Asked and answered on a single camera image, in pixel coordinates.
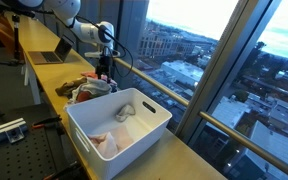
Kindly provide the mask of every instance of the metal rail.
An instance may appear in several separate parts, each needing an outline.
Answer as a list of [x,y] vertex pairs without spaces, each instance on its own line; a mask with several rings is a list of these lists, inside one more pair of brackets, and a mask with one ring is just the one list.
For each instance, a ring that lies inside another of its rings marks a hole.
[[250,141],[245,136],[241,135],[239,132],[237,132],[234,129],[229,128],[219,120],[213,118],[211,115],[207,114],[206,112],[199,112],[199,116],[204,118],[206,121],[210,122],[220,130],[224,131],[226,134],[228,134],[230,137],[241,143],[243,146],[247,147],[248,149],[252,150],[254,153],[271,163],[273,166],[279,168],[284,173],[288,174],[288,164],[286,164],[284,161],[280,160],[278,157],[272,155],[268,151],[264,150],[260,146],[254,144],[252,141]]
[[133,73],[135,73],[136,75],[138,75],[139,77],[141,77],[145,81],[149,82],[150,84],[152,84],[157,89],[159,89],[162,92],[164,92],[165,94],[169,95],[171,98],[175,99],[177,102],[181,103],[185,107],[188,106],[188,103],[189,103],[188,100],[186,100],[185,98],[183,98],[183,97],[179,96],[178,94],[174,93],[173,91],[171,91],[170,89],[168,89],[167,87],[165,87],[164,85],[159,83],[158,81],[154,80],[153,78],[147,76],[142,71],[138,70],[135,67],[131,67],[130,64],[128,64],[127,62],[123,61],[120,58],[114,58],[114,60],[116,62],[118,62],[120,65],[126,67],[127,69],[131,69]]

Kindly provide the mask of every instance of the wooden desk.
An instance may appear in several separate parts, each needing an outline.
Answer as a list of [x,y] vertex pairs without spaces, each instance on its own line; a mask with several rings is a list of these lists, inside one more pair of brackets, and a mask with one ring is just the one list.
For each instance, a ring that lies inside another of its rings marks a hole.
[[[11,12],[6,13],[9,22],[13,24],[11,16]],[[19,41],[26,55],[28,51],[32,50],[54,50],[59,41],[55,34],[37,20],[21,16],[19,27]],[[65,82],[76,79],[80,76],[80,72],[94,70],[94,67],[73,50],[64,64],[34,65],[31,57],[26,57],[32,92],[35,93],[36,97],[38,91],[34,78],[37,77],[54,110],[61,115],[62,123],[70,137],[68,115],[63,110],[67,98],[57,96],[55,88],[60,87]],[[80,156],[90,179],[97,179],[94,171],[88,167],[86,160],[81,157],[78,149],[76,149],[76,152]],[[114,179],[213,180],[225,178],[170,131],[166,130],[157,143]]]

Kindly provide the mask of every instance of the sky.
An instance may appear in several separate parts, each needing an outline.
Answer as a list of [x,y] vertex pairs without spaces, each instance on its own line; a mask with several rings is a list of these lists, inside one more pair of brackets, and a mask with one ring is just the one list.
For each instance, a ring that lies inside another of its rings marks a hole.
[[[220,39],[238,0],[150,0],[147,18]],[[288,57],[288,0],[282,0],[258,39],[271,54]]]

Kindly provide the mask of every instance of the city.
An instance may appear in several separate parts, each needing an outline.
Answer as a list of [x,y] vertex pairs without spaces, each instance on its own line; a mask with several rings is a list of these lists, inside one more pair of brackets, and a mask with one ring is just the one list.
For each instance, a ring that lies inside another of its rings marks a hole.
[[[190,100],[217,43],[212,38],[147,20],[136,66]],[[288,147],[288,58],[262,51],[265,46],[269,44],[257,42],[212,115],[260,146],[265,146],[265,141],[278,139],[285,149]],[[175,131],[186,108],[137,76],[133,82],[134,87],[173,114],[168,129]],[[256,135],[267,139],[256,140]],[[283,147],[274,151],[274,144],[265,149],[288,163],[288,157],[280,154]],[[194,150],[229,179],[238,177],[241,172],[254,178],[288,179],[209,123]],[[251,173],[241,167],[252,167],[254,171]]]

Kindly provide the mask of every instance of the laptop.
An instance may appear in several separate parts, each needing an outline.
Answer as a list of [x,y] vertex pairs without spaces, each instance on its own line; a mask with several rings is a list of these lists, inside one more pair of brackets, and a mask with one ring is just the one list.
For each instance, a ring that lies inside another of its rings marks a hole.
[[55,51],[29,51],[34,64],[60,64],[64,63],[74,42],[66,36],[62,36]]

